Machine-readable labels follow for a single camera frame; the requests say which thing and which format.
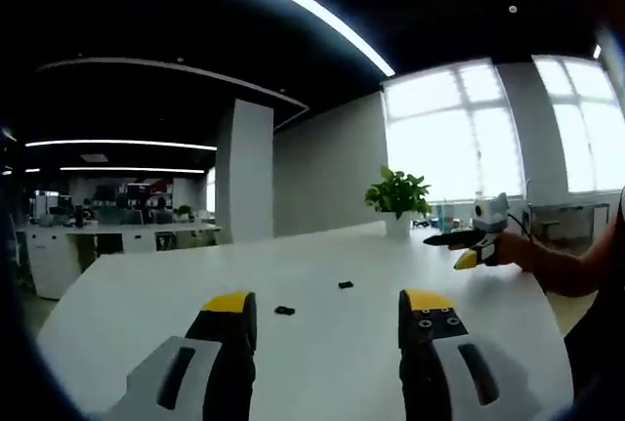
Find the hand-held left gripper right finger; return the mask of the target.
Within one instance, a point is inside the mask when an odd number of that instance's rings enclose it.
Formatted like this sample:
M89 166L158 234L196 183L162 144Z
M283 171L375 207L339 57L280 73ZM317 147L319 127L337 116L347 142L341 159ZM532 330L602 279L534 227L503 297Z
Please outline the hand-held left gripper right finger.
M436 293L398 296L399 378L408 420L533 420L541 411L526 371L468 331Z

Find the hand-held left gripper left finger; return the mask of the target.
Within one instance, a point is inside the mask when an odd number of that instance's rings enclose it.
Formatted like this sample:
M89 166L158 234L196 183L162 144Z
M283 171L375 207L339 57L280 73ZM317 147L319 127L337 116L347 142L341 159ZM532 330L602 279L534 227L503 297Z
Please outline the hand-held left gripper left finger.
M256 379L252 291L212 298L183 337L172 336L127 376L106 420L247 420Z

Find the person's right hand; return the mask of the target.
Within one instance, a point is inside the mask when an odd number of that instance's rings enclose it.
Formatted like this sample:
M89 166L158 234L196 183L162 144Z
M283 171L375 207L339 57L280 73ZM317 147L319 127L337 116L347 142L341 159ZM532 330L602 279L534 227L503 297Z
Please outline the person's right hand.
M531 240L512 232L500 232L495 244L497 266L517 265L524 272L534 272L536 244Z

